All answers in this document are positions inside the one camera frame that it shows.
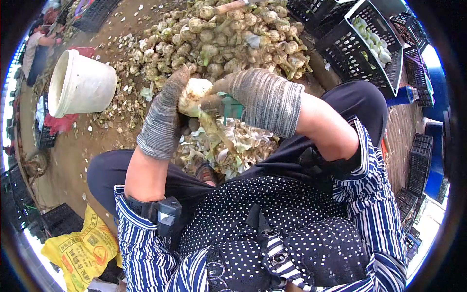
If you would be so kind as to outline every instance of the woman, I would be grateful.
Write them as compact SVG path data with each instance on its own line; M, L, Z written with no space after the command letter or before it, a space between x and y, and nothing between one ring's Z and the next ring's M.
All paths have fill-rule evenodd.
M243 121L287 139L212 187L169 163L186 128L177 101L189 78L184 67L167 80L134 151L103 153L89 169L91 192L119 217L129 291L405 289L399 211L371 142L381 142L387 121L374 85L350 81L319 99L263 69L217 81L212 93L243 104ZM144 210L164 196L183 208L170 238Z
M44 70L49 48L61 43L60 38L56 38L56 33L45 36L42 32L42 19L36 21L31 28L31 35L26 44L24 52L22 70L26 78L26 85L32 87L42 71Z

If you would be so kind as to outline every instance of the black pants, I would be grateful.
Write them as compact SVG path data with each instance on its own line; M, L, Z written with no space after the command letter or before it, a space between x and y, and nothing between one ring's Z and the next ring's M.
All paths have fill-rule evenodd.
M383 95L373 84L361 80L349 81L329 90L321 99L331 105L344 119L357 115L367 128L373 145L381 144L388 120L388 108ZM278 175L309 180L310 176L298 163L298 158L312 145L313 142L304 136L297 135L286 139L270 157L254 165L237 179ZM132 154L133 150L105 152L96 156L89 165L87 175L89 190L97 201L115 217L117 217L117 212L113 186L125 184ZM184 207L184 212L189 214L194 212L195 207L212 189L212 186L187 175L177 166L169 164L165 196L177 198Z
M49 52L49 47L38 45L35 49L34 60L32 61L31 70L29 71L28 79L26 80L26 85L33 87L37 77L42 74L44 71L45 65L47 63L47 54Z

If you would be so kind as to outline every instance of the background person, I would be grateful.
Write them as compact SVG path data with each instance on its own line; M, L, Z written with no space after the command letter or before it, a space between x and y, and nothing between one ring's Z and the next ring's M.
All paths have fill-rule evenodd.
M44 70L49 48L62 42L62 39L56 38L56 33L45 36L42 31L42 24L42 19L33 24L24 53L22 70L26 78L26 84L29 87L34 85L37 76Z

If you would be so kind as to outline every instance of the blue container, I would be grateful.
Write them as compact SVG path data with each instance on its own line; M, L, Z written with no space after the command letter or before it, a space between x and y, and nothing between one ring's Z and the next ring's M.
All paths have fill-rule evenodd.
M446 78L441 66L428 67L428 74L430 75L430 81L433 87L433 97L436 98L434 107L424 107L423 116L435 121L444 121L443 112L447 110L449 106L448 101L448 90L446 84Z
M428 197L436 200L438 197L439 189L441 187L441 183L443 182L443 174L435 172L430 169L430 173L428 174L428 180L426 182L425 193Z
M386 100L388 107L405 105L413 102L413 87L405 86L400 87L397 96L393 99Z
M431 171L444 175L443 168L443 124L428 122L425 135L433 137Z

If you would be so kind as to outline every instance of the red cloth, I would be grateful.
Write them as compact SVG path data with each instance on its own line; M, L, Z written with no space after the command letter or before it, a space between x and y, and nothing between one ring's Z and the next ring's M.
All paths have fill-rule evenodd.
M92 47L69 47L69 50L77 50L78 53L84 57L91 58L94 56L95 48Z
M68 132L77 118L78 114L66 114L60 119L54 118L50 114L46 114L44 125L50 127L50 135L53 135L56 132Z

